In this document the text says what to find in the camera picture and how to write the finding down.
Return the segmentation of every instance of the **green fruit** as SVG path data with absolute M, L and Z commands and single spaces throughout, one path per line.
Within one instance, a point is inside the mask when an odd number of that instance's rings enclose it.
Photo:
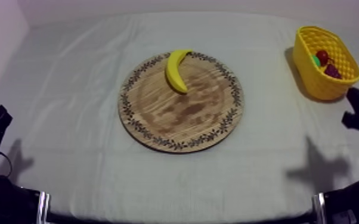
M 316 55 L 312 55 L 312 58 L 317 67 L 320 67 L 320 60 L 318 59 L 318 57 L 316 57 Z

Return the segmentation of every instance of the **plastic basket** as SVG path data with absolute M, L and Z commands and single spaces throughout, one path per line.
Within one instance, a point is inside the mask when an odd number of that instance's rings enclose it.
M 324 74 L 325 67 L 315 64 L 312 55 L 322 49 L 334 60 L 342 79 Z M 328 30 L 315 26 L 300 27 L 296 32 L 292 55 L 307 92 L 315 98 L 339 98 L 359 81 L 359 66 L 341 39 Z

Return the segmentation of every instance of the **white cloth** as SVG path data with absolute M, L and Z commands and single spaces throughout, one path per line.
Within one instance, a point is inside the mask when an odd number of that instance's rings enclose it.
M 311 23 L 155 13 L 32 29 L 0 81 L 0 104 L 14 117 L 1 151 L 16 161 L 18 185 L 52 195 L 54 212 L 145 222 L 305 212 L 316 191 L 359 180 L 359 132 L 341 123 L 352 111 L 346 99 L 315 102 L 298 89 L 286 55 L 303 25 Z M 319 26 L 337 33 L 359 64 L 359 32 Z M 146 149 L 117 114 L 119 88 L 131 70 L 178 48 L 225 63 L 245 98 L 227 139 L 186 155 Z

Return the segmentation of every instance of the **wooden board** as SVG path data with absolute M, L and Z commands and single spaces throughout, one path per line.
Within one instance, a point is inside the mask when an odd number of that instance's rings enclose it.
M 124 81 L 120 119 L 136 140 L 158 151 L 192 153 L 209 148 L 238 124 L 242 88 L 223 63 L 191 52 L 178 67 L 188 87 L 188 93 L 181 95 L 165 77 L 169 56 L 149 58 Z

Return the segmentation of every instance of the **cable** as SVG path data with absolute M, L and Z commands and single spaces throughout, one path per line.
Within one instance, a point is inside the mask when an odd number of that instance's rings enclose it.
M 8 162 L 8 164 L 10 165 L 10 172 L 8 172 L 7 177 L 9 178 L 11 173 L 13 172 L 13 164 L 11 163 L 11 160 L 2 152 L 0 152 L 0 155 L 2 155 Z

